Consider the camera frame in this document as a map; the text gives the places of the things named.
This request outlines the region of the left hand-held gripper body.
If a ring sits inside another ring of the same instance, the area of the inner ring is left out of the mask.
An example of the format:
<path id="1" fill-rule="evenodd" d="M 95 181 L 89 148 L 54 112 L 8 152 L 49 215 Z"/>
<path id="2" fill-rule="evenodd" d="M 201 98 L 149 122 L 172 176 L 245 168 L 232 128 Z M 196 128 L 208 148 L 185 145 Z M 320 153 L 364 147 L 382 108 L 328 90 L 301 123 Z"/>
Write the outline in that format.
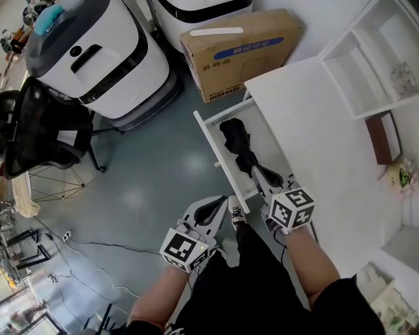
<path id="1" fill-rule="evenodd" d="M 168 230 L 160 248 L 161 256 L 168 264 L 191 273 L 216 249 L 215 236 L 222 223 L 223 219 L 215 219 L 205 225 L 181 219 L 175 228 Z"/>

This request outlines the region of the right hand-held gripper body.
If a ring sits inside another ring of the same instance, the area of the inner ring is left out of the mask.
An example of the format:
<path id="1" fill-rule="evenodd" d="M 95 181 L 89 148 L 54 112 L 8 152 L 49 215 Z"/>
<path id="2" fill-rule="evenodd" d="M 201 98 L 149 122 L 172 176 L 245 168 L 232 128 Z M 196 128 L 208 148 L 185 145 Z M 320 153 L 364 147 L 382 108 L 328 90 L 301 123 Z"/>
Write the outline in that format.
<path id="1" fill-rule="evenodd" d="M 306 187 L 294 188 L 269 195 L 261 215 L 269 232 L 288 235 L 311 223 L 315 204 Z"/>

